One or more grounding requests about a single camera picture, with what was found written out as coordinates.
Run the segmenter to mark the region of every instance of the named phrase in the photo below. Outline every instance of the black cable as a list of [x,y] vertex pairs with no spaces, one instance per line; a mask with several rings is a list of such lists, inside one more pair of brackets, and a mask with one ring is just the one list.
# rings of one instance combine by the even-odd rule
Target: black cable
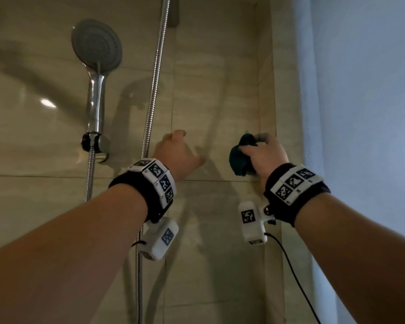
[[139,245],[139,244],[146,245],[146,244],[147,244],[147,242],[142,241],[142,240],[140,240],[140,241],[136,241],[136,242],[135,242],[133,245],[131,245],[130,247],[132,248],[134,245]]
[[311,308],[310,310],[312,310],[313,316],[315,316],[315,319],[317,320],[318,324],[321,324],[320,319],[318,318],[318,315],[317,315],[316,312],[314,311],[314,309],[313,309],[313,307],[312,307],[312,305],[311,305],[311,302],[310,302],[309,299],[308,299],[308,296],[307,296],[306,293],[304,292],[304,290],[303,290],[303,288],[302,288],[302,285],[301,285],[300,282],[298,281],[298,278],[297,278],[297,276],[296,276],[294,270],[292,269],[291,262],[289,261],[288,255],[286,254],[286,251],[285,251],[284,247],[282,246],[282,243],[280,243],[280,241],[279,241],[273,234],[264,233],[264,235],[270,236],[271,238],[275,239],[275,241],[276,241],[276,242],[278,243],[278,245],[281,247],[281,249],[282,249],[282,251],[283,251],[283,253],[284,253],[284,255],[285,255],[286,261],[288,261],[289,268],[291,268],[292,275],[294,275],[294,278],[295,278],[295,281],[296,281],[297,284],[298,284],[298,287],[300,288],[301,292],[303,293],[304,297],[306,298],[306,301],[308,302],[308,305],[309,305],[309,307]]

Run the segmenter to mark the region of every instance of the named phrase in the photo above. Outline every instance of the cleaning cloth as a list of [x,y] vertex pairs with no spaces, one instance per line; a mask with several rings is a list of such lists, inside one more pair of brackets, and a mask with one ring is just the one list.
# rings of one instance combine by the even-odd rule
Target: cleaning cloth
[[257,140],[250,133],[244,134],[238,142],[238,145],[231,149],[229,157],[230,166],[234,174],[237,176],[246,176],[246,174],[255,175],[256,172],[252,166],[250,157],[241,152],[238,148],[239,146],[258,146]]

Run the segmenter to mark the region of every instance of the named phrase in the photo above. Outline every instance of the wristband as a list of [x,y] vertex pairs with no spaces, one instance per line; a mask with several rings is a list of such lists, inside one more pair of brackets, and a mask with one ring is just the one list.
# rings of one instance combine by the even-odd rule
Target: wristband
[[173,203],[177,193],[173,176],[166,166],[154,158],[143,158],[117,176],[108,187],[127,184],[134,187],[147,203],[146,221],[157,223]]
[[264,196],[269,200],[275,218],[294,227],[300,209],[320,193],[330,193],[323,177],[304,165],[283,164],[276,168],[265,184]]

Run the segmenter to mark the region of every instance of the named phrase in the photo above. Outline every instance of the hand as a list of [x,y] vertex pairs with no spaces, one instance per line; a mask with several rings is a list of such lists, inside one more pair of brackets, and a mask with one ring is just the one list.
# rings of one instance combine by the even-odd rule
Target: hand
[[184,180],[195,169],[205,163],[205,157],[189,154],[184,142],[184,130],[175,130],[173,134],[165,134],[155,148],[154,158],[167,166],[174,180]]
[[240,151],[248,155],[252,165],[261,177],[263,191],[270,174],[282,164],[289,162],[288,156],[278,139],[269,133],[255,135],[257,142],[264,142],[258,146],[241,146]]

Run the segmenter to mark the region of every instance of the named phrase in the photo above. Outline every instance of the forearm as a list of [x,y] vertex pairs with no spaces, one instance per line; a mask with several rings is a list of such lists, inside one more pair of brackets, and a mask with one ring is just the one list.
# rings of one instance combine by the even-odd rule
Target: forearm
[[405,237],[329,194],[311,199],[295,227],[359,324],[405,323]]
[[88,323],[147,215],[116,185],[0,249],[0,323]]

